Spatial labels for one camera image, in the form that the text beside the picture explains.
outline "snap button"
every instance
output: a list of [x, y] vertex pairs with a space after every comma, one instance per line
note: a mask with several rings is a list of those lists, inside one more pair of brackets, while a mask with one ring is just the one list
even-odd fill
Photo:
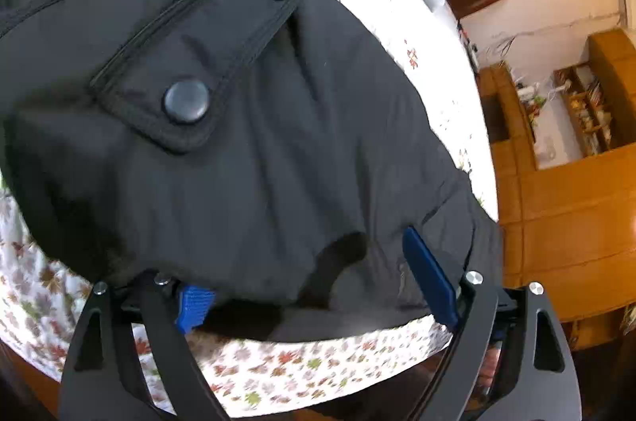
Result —
[[210, 107], [210, 91], [200, 80], [173, 83], [163, 97], [163, 109], [175, 123], [195, 123]]

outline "metal screw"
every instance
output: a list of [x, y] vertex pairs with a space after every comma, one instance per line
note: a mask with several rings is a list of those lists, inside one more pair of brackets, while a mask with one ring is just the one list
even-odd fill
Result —
[[472, 285], [481, 285], [483, 283], [483, 276], [476, 270], [466, 272], [466, 281]]
[[528, 285], [528, 288], [530, 289], [530, 292], [532, 292], [536, 296], [540, 296], [543, 294], [543, 285], [541, 283], [533, 281]]
[[106, 294], [107, 290], [108, 290], [108, 285], [104, 283], [103, 281], [98, 281], [97, 283], [95, 283], [95, 286], [93, 287], [93, 291], [96, 296], [103, 296], [104, 294]]
[[167, 276], [163, 272], [160, 272], [155, 276], [155, 285], [159, 285], [160, 287], [166, 286], [170, 282], [170, 276]]

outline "flower pattern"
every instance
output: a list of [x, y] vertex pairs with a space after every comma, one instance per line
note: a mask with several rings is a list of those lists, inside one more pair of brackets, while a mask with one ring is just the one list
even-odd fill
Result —
[[[496, 218], [488, 139], [467, 60], [438, 56], [433, 17], [421, 0], [338, 0], [402, 67], [431, 128]], [[59, 381], [91, 284], [45, 256], [0, 175], [0, 338]], [[158, 406], [171, 410], [143, 325], [133, 325], [142, 370]], [[448, 343], [432, 317], [341, 340], [276, 344], [192, 332], [187, 340], [230, 417], [275, 413], [351, 394], [401, 372]]]

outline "black fabric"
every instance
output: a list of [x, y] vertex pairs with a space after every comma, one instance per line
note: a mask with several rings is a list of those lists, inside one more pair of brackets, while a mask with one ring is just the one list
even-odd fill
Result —
[[[501, 280], [467, 175], [336, 0], [0, 0], [0, 61], [2, 172], [44, 251], [89, 280], [162, 270], [217, 290], [235, 336], [281, 341], [427, 314], [409, 225]], [[161, 105], [184, 78], [211, 93], [195, 124]]]

